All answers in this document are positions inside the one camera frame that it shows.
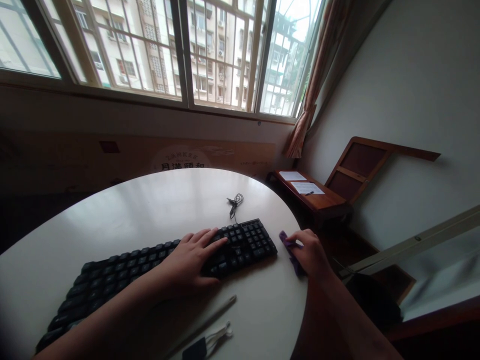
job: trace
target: black cable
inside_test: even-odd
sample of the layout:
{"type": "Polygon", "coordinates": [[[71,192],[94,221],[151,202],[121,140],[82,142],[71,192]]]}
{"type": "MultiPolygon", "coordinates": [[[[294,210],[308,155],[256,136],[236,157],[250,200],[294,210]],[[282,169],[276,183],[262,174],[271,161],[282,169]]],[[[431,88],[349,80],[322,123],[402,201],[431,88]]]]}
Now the black cable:
{"type": "Polygon", "coordinates": [[[238,223],[237,222],[237,217],[235,216],[235,211],[237,210],[239,205],[244,201],[244,196],[241,193],[238,193],[233,200],[228,198],[228,197],[226,199],[228,200],[229,204],[231,205],[230,220],[235,219],[235,222],[238,223]]]}

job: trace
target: white round table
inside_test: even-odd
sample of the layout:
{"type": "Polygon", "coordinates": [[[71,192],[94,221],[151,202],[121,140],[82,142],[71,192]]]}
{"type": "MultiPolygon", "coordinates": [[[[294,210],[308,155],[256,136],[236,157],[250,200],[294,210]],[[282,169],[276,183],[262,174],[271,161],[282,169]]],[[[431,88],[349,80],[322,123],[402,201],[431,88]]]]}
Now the white round table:
{"type": "MultiPolygon", "coordinates": [[[[279,233],[299,230],[268,187],[220,169],[178,169],[105,189],[63,211],[0,256],[0,331],[14,358],[30,358],[84,263],[233,224],[226,198],[244,196],[239,223],[259,218],[276,259],[234,274],[214,291],[157,306],[128,339],[125,357],[159,358],[233,294],[206,334],[231,322],[214,359],[289,359],[302,323],[307,279],[295,275],[279,233]]],[[[181,352],[175,359],[181,359],[181,352]]]]}

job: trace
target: paper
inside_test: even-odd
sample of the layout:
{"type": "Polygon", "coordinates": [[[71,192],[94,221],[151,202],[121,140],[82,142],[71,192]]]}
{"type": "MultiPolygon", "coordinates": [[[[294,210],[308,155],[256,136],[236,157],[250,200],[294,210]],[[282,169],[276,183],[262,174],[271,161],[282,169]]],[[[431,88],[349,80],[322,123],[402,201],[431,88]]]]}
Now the paper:
{"type": "Polygon", "coordinates": [[[298,171],[280,171],[280,176],[286,181],[307,180],[298,171]]]}
{"type": "Polygon", "coordinates": [[[299,194],[325,194],[320,188],[311,182],[291,182],[299,194]]]}

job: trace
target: purple cloth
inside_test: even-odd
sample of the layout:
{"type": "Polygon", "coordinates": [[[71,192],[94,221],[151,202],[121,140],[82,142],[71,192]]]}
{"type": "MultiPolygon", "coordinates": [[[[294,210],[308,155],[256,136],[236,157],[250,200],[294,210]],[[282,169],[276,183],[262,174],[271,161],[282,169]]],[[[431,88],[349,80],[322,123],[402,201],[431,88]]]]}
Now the purple cloth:
{"type": "Polygon", "coordinates": [[[295,270],[295,274],[298,277],[307,275],[304,268],[302,267],[302,265],[300,265],[299,261],[297,260],[293,252],[289,249],[291,247],[297,247],[302,249],[303,245],[299,245],[295,241],[287,241],[288,236],[285,233],[285,231],[282,231],[278,236],[280,237],[281,242],[283,243],[283,245],[285,245],[285,248],[288,251],[288,254],[290,255],[290,261],[293,265],[293,269],[295,270]]]}

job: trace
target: keyboard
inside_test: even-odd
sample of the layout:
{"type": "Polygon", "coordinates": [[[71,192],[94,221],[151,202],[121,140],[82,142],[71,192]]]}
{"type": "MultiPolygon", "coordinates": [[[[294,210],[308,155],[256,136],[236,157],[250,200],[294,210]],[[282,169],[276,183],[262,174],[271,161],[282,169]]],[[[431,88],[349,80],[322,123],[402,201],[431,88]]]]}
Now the keyboard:
{"type": "MultiPolygon", "coordinates": [[[[224,226],[218,229],[211,242],[224,237],[228,238],[227,243],[205,262],[201,270],[203,276],[222,279],[277,254],[277,248],[259,219],[224,226]]],[[[179,239],[167,241],[83,265],[48,326],[48,332],[36,346],[36,352],[42,351],[130,283],[158,266],[179,242],[179,239]]]]}

